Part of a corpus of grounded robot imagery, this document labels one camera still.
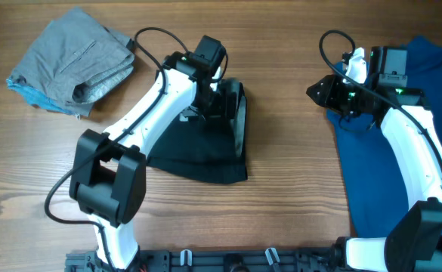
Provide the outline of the black shorts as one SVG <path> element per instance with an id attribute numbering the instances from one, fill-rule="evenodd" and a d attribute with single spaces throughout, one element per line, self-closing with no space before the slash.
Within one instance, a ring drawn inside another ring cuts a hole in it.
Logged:
<path id="1" fill-rule="evenodd" d="M 248 179 L 247 97 L 237 79 L 224 80 L 221 89 L 237 95 L 234 118 L 183 121 L 178 115 L 150 151 L 149 167 L 212 184 L 234 184 Z"/>

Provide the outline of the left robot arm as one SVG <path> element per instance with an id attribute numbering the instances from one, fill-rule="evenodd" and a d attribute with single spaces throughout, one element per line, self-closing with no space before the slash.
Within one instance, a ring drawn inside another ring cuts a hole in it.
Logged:
<path id="1" fill-rule="evenodd" d="M 203 36 L 193 51 L 157 63 L 150 90 L 118 122 L 79 138 L 69 194 L 93 226 L 88 271 L 139 271 L 133 217 L 146 195 L 146 168 L 232 184 L 247 178 L 243 85 L 225 77 L 228 55 Z"/>

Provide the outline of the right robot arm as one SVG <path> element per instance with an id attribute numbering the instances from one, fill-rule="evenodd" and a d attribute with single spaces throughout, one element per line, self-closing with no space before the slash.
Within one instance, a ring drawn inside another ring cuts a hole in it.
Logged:
<path id="1" fill-rule="evenodd" d="M 405 48 L 358 48 L 345 68 L 309 87 L 315 104 L 342 116 L 370 114 L 397 160 L 410 208 L 382 238 L 341 238 L 332 263 L 350 270 L 442 271 L 442 146 L 428 98 L 407 85 Z"/>

